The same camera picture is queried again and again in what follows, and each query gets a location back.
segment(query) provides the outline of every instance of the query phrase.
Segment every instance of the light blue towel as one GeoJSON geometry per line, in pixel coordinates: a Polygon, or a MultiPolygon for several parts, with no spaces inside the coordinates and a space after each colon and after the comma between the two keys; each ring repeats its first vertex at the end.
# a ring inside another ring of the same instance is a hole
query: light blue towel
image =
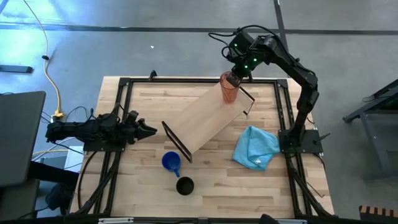
{"type": "Polygon", "coordinates": [[[249,169],[265,170],[279,152],[279,141],[273,134],[249,126],[239,137],[232,158],[249,169]]]}

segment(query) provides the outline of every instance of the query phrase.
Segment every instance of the black cup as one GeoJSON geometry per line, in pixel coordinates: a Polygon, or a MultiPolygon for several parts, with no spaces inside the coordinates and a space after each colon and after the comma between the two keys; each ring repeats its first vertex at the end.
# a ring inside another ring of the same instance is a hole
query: black cup
{"type": "Polygon", "coordinates": [[[188,195],[193,192],[193,180],[189,177],[181,177],[177,181],[177,191],[180,193],[180,195],[188,195]]]}

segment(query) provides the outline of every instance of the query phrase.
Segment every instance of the concrete floor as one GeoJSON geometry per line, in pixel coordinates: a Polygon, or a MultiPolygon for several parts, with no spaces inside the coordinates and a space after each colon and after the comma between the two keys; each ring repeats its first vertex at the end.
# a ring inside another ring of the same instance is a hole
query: concrete floor
{"type": "MultiPolygon", "coordinates": [[[[236,28],[248,24],[279,27],[272,0],[29,2],[44,24],[61,28],[67,27],[64,25],[236,28]]],[[[359,218],[359,205],[398,209],[396,180],[363,181],[365,175],[379,170],[379,164],[362,124],[355,121],[347,125],[341,120],[363,104],[364,96],[398,77],[398,32],[394,32],[398,30],[398,3],[395,0],[275,2],[280,3],[286,29],[386,30],[382,33],[386,35],[289,34],[286,39],[291,54],[300,57],[319,78],[320,98],[313,116],[321,133],[331,132],[323,141],[323,148],[335,213],[344,218],[359,218]]],[[[44,111],[53,113],[57,102],[43,74],[40,57],[44,53],[44,37],[41,31],[31,29],[35,23],[22,1],[9,0],[0,13],[0,64],[28,65],[35,69],[29,75],[0,73],[0,93],[44,90],[47,92],[44,111]]],[[[60,89],[63,111],[69,112],[80,105],[95,108],[102,77],[106,75],[149,75],[151,70],[157,70],[162,76],[217,76],[231,68],[220,55],[223,44],[208,38],[206,32],[178,31],[48,31],[52,58],[49,74],[60,89]]],[[[286,77],[275,65],[261,65],[253,75],[286,77]]],[[[84,118],[84,113],[77,111],[69,119],[84,118]]],[[[41,124],[35,151],[51,146],[45,142],[45,130],[46,125],[41,124]]],[[[70,141],[67,145],[81,143],[70,141]]]]}

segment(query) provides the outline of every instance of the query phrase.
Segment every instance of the yellow cable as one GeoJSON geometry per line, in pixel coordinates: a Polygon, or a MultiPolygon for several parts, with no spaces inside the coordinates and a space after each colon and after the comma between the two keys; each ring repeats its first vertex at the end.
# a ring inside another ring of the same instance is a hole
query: yellow cable
{"type": "Polygon", "coordinates": [[[39,153],[43,153],[43,152],[49,153],[49,152],[68,152],[68,151],[69,151],[68,149],[57,149],[57,150],[51,150],[51,151],[39,151],[39,152],[34,152],[32,154],[32,156],[36,155],[36,154],[39,154],[39,153]]]}
{"type": "MultiPolygon", "coordinates": [[[[25,2],[26,6],[30,9],[30,11],[32,12],[33,16],[36,18],[37,22],[40,24],[40,27],[42,28],[42,31],[43,31],[44,37],[45,37],[45,56],[48,57],[47,54],[49,53],[49,41],[47,40],[47,35],[45,34],[44,27],[43,27],[42,23],[40,22],[39,18],[36,16],[35,12],[32,10],[32,8],[26,2],[26,0],[23,0],[23,1],[25,2]]],[[[52,79],[50,78],[50,76],[47,73],[47,60],[46,59],[44,59],[43,70],[44,70],[44,75],[50,81],[52,86],[54,86],[55,92],[57,94],[57,109],[55,110],[55,113],[54,113],[53,116],[56,116],[58,118],[62,118],[63,117],[63,113],[61,112],[61,97],[60,97],[60,93],[58,91],[58,87],[52,81],[52,79]]]]}

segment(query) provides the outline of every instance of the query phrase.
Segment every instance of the blue cup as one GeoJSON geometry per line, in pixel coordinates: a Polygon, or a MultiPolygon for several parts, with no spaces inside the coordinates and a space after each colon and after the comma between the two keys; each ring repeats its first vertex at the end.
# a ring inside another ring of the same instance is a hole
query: blue cup
{"type": "Polygon", "coordinates": [[[162,158],[162,165],[170,172],[174,172],[177,177],[180,177],[178,170],[181,166],[180,156],[175,152],[168,152],[162,158]]]}

